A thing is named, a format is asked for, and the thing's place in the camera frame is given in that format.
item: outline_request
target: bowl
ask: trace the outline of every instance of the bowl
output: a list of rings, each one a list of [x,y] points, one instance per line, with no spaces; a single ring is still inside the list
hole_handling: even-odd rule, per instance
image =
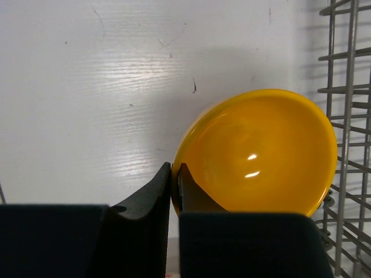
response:
[[[230,98],[201,116],[172,166],[172,200],[186,163],[195,182],[227,211],[311,216],[335,174],[337,141],[309,99],[279,89]]]

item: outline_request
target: wire rack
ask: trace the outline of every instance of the wire rack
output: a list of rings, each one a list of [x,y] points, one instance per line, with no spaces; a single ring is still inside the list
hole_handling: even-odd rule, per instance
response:
[[[335,276],[354,278],[371,277],[371,237],[365,228],[371,222],[371,194],[368,194],[368,174],[371,173],[371,73],[363,83],[354,84],[356,58],[371,55],[371,47],[357,49],[356,46],[359,14],[369,13],[368,16],[371,17],[368,10],[371,10],[371,5],[365,5],[360,0],[331,0],[330,5],[319,13],[329,17],[329,50],[328,55],[319,58],[319,61],[328,62],[328,82],[327,87],[319,89],[318,93],[327,95],[326,114],[335,131],[339,130],[341,136],[338,137],[341,141],[338,144],[339,183],[332,184],[323,203],[323,218],[316,221],[316,224],[321,231]],[[335,19],[340,14],[349,15],[348,46],[346,52],[335,53]],[[339,59],[346,60],[345,86],[333,86],[334,63]],[[344,113],[339,116],[332,114],[334,95],[344,97]],[[357,96],[364,98],[360,102],[355,101]],[[359,120],[362,126],[354,124],[355,121],[359,123]],[[361,135],[361,141],[353,142],[353,134],[357,134],[358,138]],[[350,158],[350,152],[355,148],[360,153],[360,159],[357,160]],[[357,194],[351,192],[347,179],[350,174],[362,176]],[[358,208],[356,216],[352,218],[346,216],[346,205],[349,202],[353,202],[353,206]],[[350,270],[344,266],[347,261],[351,264]]]

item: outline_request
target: gray rack tine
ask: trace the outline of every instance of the gray rack tine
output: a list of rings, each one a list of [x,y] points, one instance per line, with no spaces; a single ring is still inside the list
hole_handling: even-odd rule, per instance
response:
[[[350,8],[344,9],[345,4],[350,4]],[[322,9],[321,16],[329,16],[329,50],[328,55],[320,57],[319,61],[328,62],[328,82],[326,88],[318,89],[318,93],[327,94],[326,114],[335,129],[342,129],[342,142],[337,146],[339,148],[338,161],[340,169],[336,174],[340,175],[339,186],[332,184],[331,188],[339,193],[339,198],[333,200],[328,196],[323,204],[323,219],[316,221],[316,225],[322,226],[320,233],[323,242],[330,247],[335,248],[334,257],[328,255],[330,264],[334,267],[336,276],[363,278],[371,277],[371,267],[365,262],[365,255],[371,257],[371,236],[365,231],[365,223],[371,222],[371,217],[367,217],[366,210],[371,210],[370,198],[368,193],[368,174],[371,173],[369,165],[370,146],[371,146],[371,73],[369,80],[363,84],[354,84],[354,65],[355,58],[362,56],[371,56],[371,47],[356,49],[358,14],[366,10],[371,10],[371,5],[360,6],[359,0],[330,0],[330,5]],[[334,52],[335,38],[335,18],[338,14],[350,14],[349,32],[348,32],[348,50],[346,52]],[[346,84],[345,86],[333,86],[334,61],[337,59],[347,60]],[[345,97],[344,113],[339,116],[332,115],[332,95],[342,94]],[[367,102],[353,101],[353,95],[368,96]],[[352,113],[352,108],[364,109],[364,112],[358,114]],[[356,127],[351,124],[352,119],[363,119],[365,127]],[[365,140],[359,142],[351,141],[351,133],[364,134]],[[350,160],[349,150],[354,147],[363,148],[362,160]],[[348,174],[361,174],[361,194],[353,194],[347,189]],[[353,202],[359,207],[358,217],[345,218],[345,201]],[[329,223],[336,224],[336,237],[330,236]],[[353,244],[350,252],[348,245],[344,242]],[[348,273],[341,264],[342,257],[349,259],[353,263],[352,273]]]

